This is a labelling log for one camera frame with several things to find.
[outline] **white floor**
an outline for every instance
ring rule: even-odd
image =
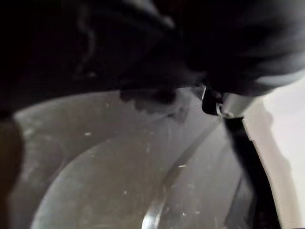
[[[283,229],[305,227],[305,79],[258,100],[245,126],[260,154]]]

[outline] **black fabric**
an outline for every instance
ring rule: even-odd
[[[187,63],[207,70],[215,90],[264,94],[278,85],[260,77],[305,67],[305,1],[189,0],[183,13]]]

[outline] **person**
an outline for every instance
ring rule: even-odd
[[[185,61],[223,93],[257,96],[303,76],[305,1],[155,0],[183,29]]]

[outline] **white wall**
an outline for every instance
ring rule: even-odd
[[[282,227],[305,227],[305,79],[257,101],[245,126],[271,182]]]

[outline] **white surface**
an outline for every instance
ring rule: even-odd
[[[305,79],[255,103],[245,126],[268,174],[283,229],[305,227]]]

